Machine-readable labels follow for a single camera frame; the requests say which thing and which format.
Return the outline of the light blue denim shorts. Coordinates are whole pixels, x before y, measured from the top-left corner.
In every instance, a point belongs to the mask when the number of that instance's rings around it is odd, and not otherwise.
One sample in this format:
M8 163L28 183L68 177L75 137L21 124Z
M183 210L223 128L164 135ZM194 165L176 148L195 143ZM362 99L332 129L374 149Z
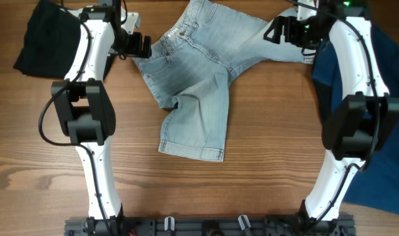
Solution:
M200 161L224 159L229 88L264 60L311 64L314 53L271 43L269 23L208 0L191 0L177 23L135 64L158 105L169 110L159 151Z

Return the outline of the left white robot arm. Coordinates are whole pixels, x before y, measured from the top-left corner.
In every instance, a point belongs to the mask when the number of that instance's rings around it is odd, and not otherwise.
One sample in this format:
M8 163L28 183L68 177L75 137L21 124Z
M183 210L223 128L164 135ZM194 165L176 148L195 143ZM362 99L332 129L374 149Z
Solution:
M122 0L99 1L69 13L80 24L79 44L64 80L52 84L53 104L83 164L89 219L109 220L119 215L121 200L110 158L116 114L104 87L106 68L114 56L151 57L151 38L136 31L140 15L129 12Z

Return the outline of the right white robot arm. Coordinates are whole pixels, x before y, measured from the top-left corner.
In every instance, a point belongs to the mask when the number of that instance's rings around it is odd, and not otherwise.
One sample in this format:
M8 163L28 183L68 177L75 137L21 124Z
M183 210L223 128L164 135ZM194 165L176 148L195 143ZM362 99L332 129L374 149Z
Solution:
M365 171L399 119L399 98L390 95L373 49L366 1L294 1L296 16L278 16L264 40L315 49L329 39L341 75L342 100L323 122L325 159L303 201L309 222L332 222L354 177Z

